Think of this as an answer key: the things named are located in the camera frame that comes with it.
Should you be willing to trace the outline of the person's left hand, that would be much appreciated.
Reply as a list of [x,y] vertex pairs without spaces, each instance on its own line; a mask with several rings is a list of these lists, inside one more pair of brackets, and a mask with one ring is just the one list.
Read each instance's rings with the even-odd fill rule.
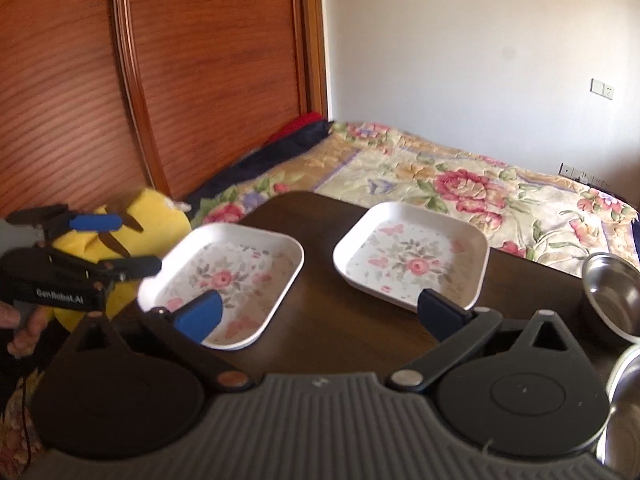
[[50,308],[37,306],[26,320],[22,321],[20,312],[2,302],[1,330],[8,330],[12,334],[12,339],[6,344],[6,351],[17,359],[31,356],[50,318]]

